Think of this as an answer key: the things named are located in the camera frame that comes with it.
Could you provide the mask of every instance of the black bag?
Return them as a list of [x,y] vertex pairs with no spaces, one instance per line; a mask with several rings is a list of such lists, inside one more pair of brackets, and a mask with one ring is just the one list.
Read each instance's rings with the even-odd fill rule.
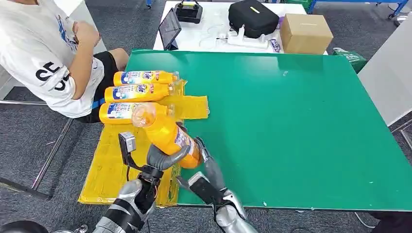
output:
[[256,0],[244,0],[229,7],[229,23],[237,32],[244,25],[245,36],[258,38],[275,31],[279,16]]

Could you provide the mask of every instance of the blue shelf frame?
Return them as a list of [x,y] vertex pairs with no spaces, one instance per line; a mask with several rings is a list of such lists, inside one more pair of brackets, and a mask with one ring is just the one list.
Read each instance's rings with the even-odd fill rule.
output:
[[[365,2],[366,0],[313,0],[312,4],[308,9],[308,14],[312,14],[313,8],[315,7],[316,2],[318,1],[329,1],[329,2]],[[398,3],[398,8],[388,16],[389,19],[397,16],[400,10],[406,5],[408,0],[384,0],[384,1],[369,1],[369,2],[376,2],[376,6],[381,3]]]

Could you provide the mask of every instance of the table leg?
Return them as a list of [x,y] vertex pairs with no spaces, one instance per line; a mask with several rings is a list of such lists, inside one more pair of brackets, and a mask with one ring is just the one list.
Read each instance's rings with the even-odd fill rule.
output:
[[57,138],[56,143],[54,144],[52,150],[50,151],[50,154],[48,155],[46,162],[44,163],[43,167],[41,168],[38,176],[36,177],[32,189],[37,190],[38,186],[40,185],[41,181],[43,180],[44,174],[46,173],[47,169],[49,169],[50,163],[52,162],[54,156],[57,153],[57,150],[59,149],[60,145],[63,142],[64,137],[67,134],[67,131],[69,131],[70,125],[72,124],[73,119],[69,118],[63,127],[62,132],[60,133],[59,137]]
[[14,101],[14,100],[0,100],[3,104],[17,104],[17,105],[47,105],[42,101]]
[[41,183],[41,181],[43,180],[44,175],[46,174],[47,169],[49,169],[50,164],[53,161],[54,156],[57,153],[57,150],[59,150],[60,145],[63,142],[64,137],[66,136],[67,132],[69,131],[70,125],[72,124],[73,119],[69,118],[65,124],[65,126],[63,127],[63,130],[61,131],[59,137],[57,138],[56,143],[54,144],[52,150],[50,151],[46,162],[44,163],[43,167],[41,168],[38,176],[36,177],[33,186],[31,188],[26,187],[24,185],[18,184],[16,182],[4,179],[4,178],[0,178],[0,186],[5,186],[6,188],[9,188],[11,190],[17,191],[17,192],[23,192],[23,193],[27,193],[31,196],[40,198],[40,199],[44,199],[44,200],[48,200],[50,198],[49,195],[44,194],[39,192],[37,189]]
[[405,0],[401,3],[398,3],[398,8],[392,14],[390,14],[388,16],[388,19],[391,19],[391,18],[397,16],[399,14],[400,10],[402,10],[402,8],[406,5],[406,3],[408,3],[408,0]]
[[26,187],[24,185],[21,185],[19,183],[4,179],[4,178],[0,178],[0,186],[4,186],[8,189],[14,190],[16,192],[23,192],[23,193],[27,193],[30,196],[34,196],[43,200],[48,200],[50,197],[47,194],[41,193],[37,190],[31,189],[29,187]]
[[309,9],[308,9],[308,12],[307,12],[308,14],[313,13],[313,9],[315,8],[315,4],[316,4],[316,0],[313,0],[312,3],[309,6]]
[[412,140],[409,137],[409,135],[403,129],[400,130],[400,133],[402,134],[402,136],[405,139],[406,143],[408,144],[409,148],[412,150]]

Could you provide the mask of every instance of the printed number on shirt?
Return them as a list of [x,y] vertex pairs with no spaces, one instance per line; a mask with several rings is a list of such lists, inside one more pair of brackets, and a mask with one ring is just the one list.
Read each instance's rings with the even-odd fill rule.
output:
[[[44,69],[39,69],[36,72],[36,77],[41,81],[47,81],[53,74],[60,70],[61,67],[54,65],[53,62],[48,62],[43,66]],[[54,88],[57,91],[63,91],[66,88],[65,82],[69,80],[69,75],[67,74],[63,80],[60,81],[60,84]]]

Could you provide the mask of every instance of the robotic hand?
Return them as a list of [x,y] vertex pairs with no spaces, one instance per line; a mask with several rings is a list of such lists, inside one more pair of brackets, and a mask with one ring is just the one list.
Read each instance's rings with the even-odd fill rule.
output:
[[[163,171],[178,163],[190,150],[189,145],[183,146],[180,151],[168,156],[151,145],[147,165],[139,167],[131,156],[131,152],[136,149],[135,137],[130,132],[120,133],[119,141],[123,163],[141,172],[137,179],[128,181],[123,186],[93,233],[131,233],[141,230],[155,209],[157,188]],[[188,181],[177,177],[179,184],[194,192],[206,204],[213,204],[214,220],[223,232],[257,233],[246,222],[246,212],[239,199],[226,188],[222,172],[202,139],[197,137],[195,141],[199,146],[207,177],[202,172],[196,173]]]
[[183,159],[190,150],[190,146],[183,146],[180,151],[168,156],[151,145],[147,165],[139,167],[131,156],[131,152],[136,149],[135,137],[130,132],[120,133],[119,142],[123,163],[141,172],[137,179],[123,186],[116,200],[97,223],[94,233],[131,233],[141,230],[155,209],[157,188],[163,171]]
[[257,233],[246,222],[246,212],[234,192],[226,188],[219,165],[210,156],[203,140],[195,138],[205,165],[206,176],[197,172],[188,181],[177,177],[181,187],[194,192],[206,204],[212,204],[214,220],[225,233]]

